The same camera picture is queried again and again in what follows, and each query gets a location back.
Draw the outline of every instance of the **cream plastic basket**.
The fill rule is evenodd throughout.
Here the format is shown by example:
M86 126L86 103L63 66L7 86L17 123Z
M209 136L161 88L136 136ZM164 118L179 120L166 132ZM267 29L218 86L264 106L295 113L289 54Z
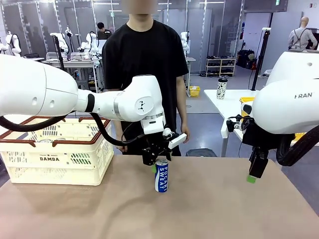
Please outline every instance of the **cream plastic basket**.
M47 119L31 117L22 124ZM111 135L110 121L103 122ZM12 183L97 186L114 152L93 118L80 118L65 119L35 132L8 131L0 135L0 155Z

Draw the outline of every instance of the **black t-shirt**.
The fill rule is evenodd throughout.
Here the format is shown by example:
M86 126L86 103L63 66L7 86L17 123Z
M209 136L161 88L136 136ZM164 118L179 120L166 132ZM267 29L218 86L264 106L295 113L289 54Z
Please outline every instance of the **black t-shirt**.
M99 40L107 40L112 35L112 32L108 29L105 29L104 32L98 31L98 39Z
M176 78L188 73L180 36L171 27L154 20L150 30L137 32L126 24L103 47L106 89L124 90L134 76L156 76L162 94L166 124L176 130ZM125 130L129 123L122 122ZM137 122L125 133L129 140L143 132Z

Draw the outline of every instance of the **shoe rack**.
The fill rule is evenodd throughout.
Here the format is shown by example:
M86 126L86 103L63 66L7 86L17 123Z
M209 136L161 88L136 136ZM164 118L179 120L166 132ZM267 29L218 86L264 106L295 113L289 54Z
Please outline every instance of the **shoe rack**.
M206 59L206 77L208 76L221 76L221 75L232 75L235 74L235 58L226 58L226 59ZM232 69L231 72L224 72L224 69Z

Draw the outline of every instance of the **blue can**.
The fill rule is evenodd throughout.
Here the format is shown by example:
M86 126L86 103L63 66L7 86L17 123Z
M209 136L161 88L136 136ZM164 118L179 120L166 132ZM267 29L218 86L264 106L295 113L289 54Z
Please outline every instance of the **blue can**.
M155 166L155 190L159 193L164 193L168 187L168 160L159 159L156 161Z

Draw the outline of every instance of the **person's hand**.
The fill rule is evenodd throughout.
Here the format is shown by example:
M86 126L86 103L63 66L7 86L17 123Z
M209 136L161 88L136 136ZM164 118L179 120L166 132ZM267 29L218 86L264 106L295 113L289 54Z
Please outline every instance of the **person's hand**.
M189 132L189 128L188 128L188 126L187 126L186 123L182 123L182 124L181 124L180 131L181 131L182 133L186 133L186 134L187 134L187 138L186 138L186 140L183 142L183 143L187 143L187 142L189 141L190 132Z
M118 141L121 141L121 137L122 136L117 136L116 139ZM128 151L128 147L127 146L115 146L119 151L121 151L122 153L125 153Z

